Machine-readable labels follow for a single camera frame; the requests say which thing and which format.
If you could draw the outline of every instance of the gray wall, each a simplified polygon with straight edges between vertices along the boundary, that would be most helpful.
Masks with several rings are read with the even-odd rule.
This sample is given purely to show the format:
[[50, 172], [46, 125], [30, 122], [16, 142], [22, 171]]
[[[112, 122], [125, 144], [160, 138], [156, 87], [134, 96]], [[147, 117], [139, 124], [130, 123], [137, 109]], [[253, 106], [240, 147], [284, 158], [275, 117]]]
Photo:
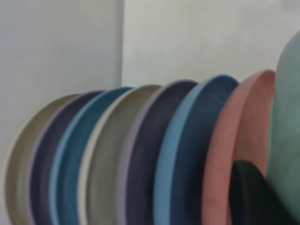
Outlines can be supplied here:
[[300, 0], [126, 0], [122, 83], [240, 81], [276, 68], [300, 29]]
[[121, 0], [0, 1], [0, 165], [46, 103], [120, 85], [122, 12]]

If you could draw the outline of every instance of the white wall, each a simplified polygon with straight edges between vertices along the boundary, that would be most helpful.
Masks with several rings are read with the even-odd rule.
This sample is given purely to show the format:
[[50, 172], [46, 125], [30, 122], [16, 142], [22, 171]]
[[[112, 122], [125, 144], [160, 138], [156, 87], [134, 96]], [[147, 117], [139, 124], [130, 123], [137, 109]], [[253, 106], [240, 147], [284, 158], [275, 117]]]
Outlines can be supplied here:
[[125, 0], [124, 85], [276, 68], [300, 0]]
[[0, 165], [43, 105], [120, 85], [122, 11], [121, 0], [0, 1]]

